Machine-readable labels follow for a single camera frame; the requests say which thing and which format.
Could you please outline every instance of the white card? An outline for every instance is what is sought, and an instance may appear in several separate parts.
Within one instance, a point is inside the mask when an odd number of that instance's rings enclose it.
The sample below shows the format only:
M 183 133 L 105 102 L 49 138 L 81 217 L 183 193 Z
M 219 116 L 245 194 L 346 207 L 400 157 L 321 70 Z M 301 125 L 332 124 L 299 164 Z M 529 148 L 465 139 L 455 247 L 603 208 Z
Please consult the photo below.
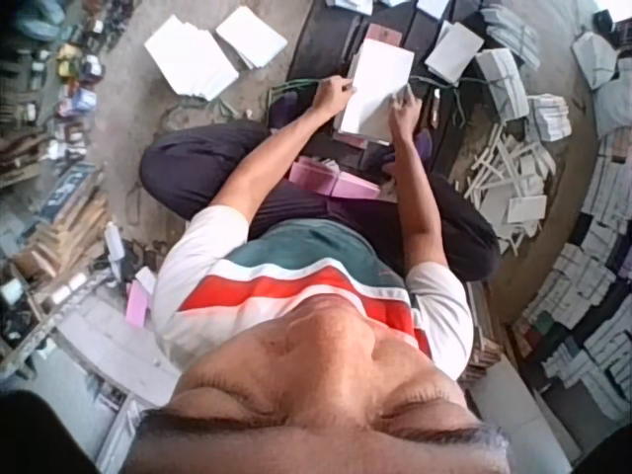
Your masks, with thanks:
M 419 0 L 417 8 L 440 20 L 448 3 L 450 3 L 450 0 Z
M 217 34 L 257 67 L 264 67 L 287 46 L 287 40 L 248 7 L 239 7 L 217 28 Z

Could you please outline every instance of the white t-shirt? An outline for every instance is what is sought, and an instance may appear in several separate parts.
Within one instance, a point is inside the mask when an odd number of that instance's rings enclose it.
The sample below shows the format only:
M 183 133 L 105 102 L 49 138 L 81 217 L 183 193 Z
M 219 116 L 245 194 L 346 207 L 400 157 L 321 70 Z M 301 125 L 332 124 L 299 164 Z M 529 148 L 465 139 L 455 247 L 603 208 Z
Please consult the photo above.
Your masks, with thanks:
M 239 211 L 211 206 L 167 256 L 152 320 L 159 346 L 179 368 L 307 297 L 339 294 L 451 378 L 465 369 L 473 323 L 463 285 L 447 267 L 420 264 L 403 281 L 360 235 L 329 220 L 289 220 L 260 239 L 247 237 Z

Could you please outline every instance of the man's right arm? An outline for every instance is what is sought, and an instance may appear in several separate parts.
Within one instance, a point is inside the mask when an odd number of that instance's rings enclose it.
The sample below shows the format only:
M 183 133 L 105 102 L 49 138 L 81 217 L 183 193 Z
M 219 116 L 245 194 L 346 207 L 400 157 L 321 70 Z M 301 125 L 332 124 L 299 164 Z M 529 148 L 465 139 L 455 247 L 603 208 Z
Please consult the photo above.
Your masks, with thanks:
M 395 146 L 392 173 L 396 180 L 406 271 L 426 262 L 447 267 L 441 237 L 441 217 L 424 164 L 413 141 L 422 101 L 415 97 L 410 87 L 403 96 L 393 101 L 390 126 Z

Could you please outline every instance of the pink paper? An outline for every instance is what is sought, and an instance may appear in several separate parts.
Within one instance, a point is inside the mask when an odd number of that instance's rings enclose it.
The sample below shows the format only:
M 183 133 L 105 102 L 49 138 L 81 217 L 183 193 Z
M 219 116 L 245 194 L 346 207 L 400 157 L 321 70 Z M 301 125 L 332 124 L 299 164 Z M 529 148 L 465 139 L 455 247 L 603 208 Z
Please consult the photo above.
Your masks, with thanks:
M 289 180 L 304 190 L 330 196 L 338 180 L 336 173 L 317 163 L 298 162 L 289 171 Z
M 125 321 L 136 328 L 144 328 L 148 309 L 149 295 L 142 285 L 137 280 L 134 280 L 127 298 Z
M 289 180 L 301 188 L 323 196 L 348 199 L 377 199 L 380 187 L 350 173 L 331 168 L 301 156 L 292 165 Z

